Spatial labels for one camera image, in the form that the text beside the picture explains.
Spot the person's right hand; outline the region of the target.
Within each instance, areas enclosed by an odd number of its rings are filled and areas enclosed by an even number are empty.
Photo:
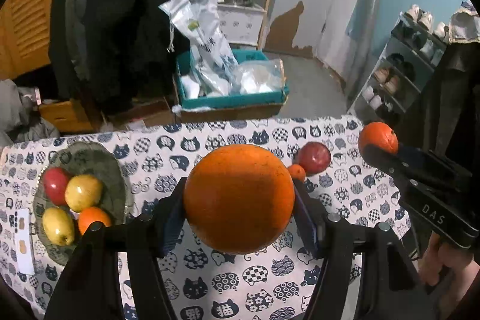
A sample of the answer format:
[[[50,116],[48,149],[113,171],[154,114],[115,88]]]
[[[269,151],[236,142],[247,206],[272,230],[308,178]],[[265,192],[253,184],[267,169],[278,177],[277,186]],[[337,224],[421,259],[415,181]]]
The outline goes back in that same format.
[[[448,292],[442,296],[439,307],[452,311],[461,302],[479,272],[479,264],[473,254],[457,249],[435,232],[431,233],[428,247],[419,263],[419,275],[423,283],[433,287],[439,283],[440,271],[447,267],[454,273]]]

